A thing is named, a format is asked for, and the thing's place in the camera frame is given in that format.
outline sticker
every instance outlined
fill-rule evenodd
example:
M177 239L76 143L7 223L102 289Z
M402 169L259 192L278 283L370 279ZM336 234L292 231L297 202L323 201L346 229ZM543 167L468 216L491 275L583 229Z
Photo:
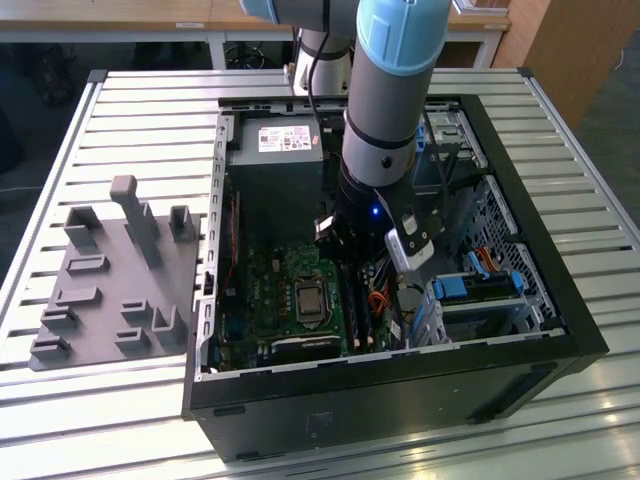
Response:
M204 28L204 23L176 23L176 28Z
M394 337L400 340L400 325L398 325L395 321L391 322L391 333Z
M311 133L307 125L261 128L258 135L260 153L295 152L312 148Z

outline gray plastic peg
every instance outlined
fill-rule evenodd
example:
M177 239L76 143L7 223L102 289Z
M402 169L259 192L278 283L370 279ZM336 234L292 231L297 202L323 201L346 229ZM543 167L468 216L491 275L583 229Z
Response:
M120 175L114 177L111 182L109 195L111 200L122 207L129 223L129 234L135 238L147 266L154 269L162 265L162 256L155 242L153 228L149 225L149 220L145 217L143 207L136 196L137 186L135 177Z

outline floor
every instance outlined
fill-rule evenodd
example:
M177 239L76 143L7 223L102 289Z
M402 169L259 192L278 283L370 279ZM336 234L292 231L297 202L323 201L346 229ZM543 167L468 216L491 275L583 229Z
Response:
M24 77L15 73L6 52L0 51L0 108L25 148L25 159L0 174L0 283L4 279L62 142L90 70L149 69L146 57L159 55L158 69L211 68L206 47L174 51L164 46L135 52L133 45L63 46L70 75L77 87L74 101L46 107ZM640 31L625 49L624 62L612 71L576 132L591 159L631 217L640 224Z

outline wooden table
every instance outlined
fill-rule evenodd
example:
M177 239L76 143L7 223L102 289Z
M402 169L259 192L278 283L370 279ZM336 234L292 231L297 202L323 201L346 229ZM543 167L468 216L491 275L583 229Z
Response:
M447 41L479 44L473 66L488 68L510 24L452 8ZM245 15L238 0L0 0L0 42L205 41L223 70L224 42L290 39L288 26Z

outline blue plastic tab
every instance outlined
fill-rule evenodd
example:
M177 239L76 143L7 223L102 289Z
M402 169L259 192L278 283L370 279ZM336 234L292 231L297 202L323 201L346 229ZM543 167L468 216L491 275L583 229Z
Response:
M273 6L273 0L240 0L240 6L247 15L260 17L271 23L280 23Z
M358 40L385 72L407 77L422 73L440 56L450 8L451 0L361 0Z
M439 279L444 288L445 298L461 298L467 296L467 287L462 277L443 277Z
M482 275L482 278L484 278L485 280L489 278L489 272L487 272L482 265L480 264L480 262L478 261L478 257L476 256L476 254L474 252L469 252L469 259L471 260L471 263L473 264L473 267L476 269L476 271Z
M511 281L518 292L518 295L522 295L524 293L524 281L522 280L522 275L520 275L519 272L511 272Z
M424 149L427 146L427 138L424 134L424 121L420 120L420 125L418 125L418 129L416 130L416 155L422 155Z
M442 286L441 280L433 282L433 292L436 294L437 300L442 300L444 298L444 287Z
M413 319L413 323L411 324L411 329L409 330L409 335L407 336L407 338L413 337L413 334L416 333L416 330L418 329L418 325L420 325L420 322L422 321L423 315L424 315L424 307L421 305L420 310L418 310L418 313L416 313L416 317Z

